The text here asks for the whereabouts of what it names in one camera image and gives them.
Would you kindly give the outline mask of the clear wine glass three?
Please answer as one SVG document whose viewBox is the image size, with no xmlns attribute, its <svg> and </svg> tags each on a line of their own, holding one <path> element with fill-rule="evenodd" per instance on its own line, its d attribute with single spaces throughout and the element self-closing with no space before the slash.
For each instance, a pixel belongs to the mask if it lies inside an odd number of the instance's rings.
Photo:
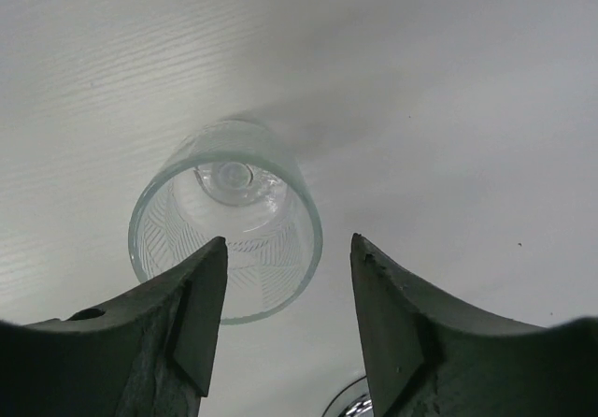
<svg viewBox="0 0 598 417">
<path fill-rule="evenodd" d="M 137 199 L 128 228 L 135 276 L 150 280 L 223 237 L 221 322 L 288 307 L 319 264 L 320 215 L 292 151 L 261 122 L 234 116 L 186 137 Z"/>
</svg>

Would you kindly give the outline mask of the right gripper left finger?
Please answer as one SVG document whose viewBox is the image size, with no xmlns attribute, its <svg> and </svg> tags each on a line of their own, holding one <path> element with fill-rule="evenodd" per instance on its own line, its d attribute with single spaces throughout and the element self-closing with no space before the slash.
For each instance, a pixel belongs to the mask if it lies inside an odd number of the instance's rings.
<svg viewBox="0 0 598 417">
<path fill-rule="evenodd" d="M 227 284 L 223 237 L 66 320 L 1 323 L 4 416 L 196 416 Z"/>
</svg>

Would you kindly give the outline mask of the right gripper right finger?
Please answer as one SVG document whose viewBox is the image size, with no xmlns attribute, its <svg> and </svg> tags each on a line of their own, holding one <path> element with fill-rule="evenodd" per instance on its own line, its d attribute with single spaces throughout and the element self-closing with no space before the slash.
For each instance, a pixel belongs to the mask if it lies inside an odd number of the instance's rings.
<svg viewBox="0 0 598 417">
<path fill-rule="evenodd" d="M 593 416 L 597 322 L 540 327 L 470 305 L 351 240 L 355 309 L 377 416 Z"/>
</svg>

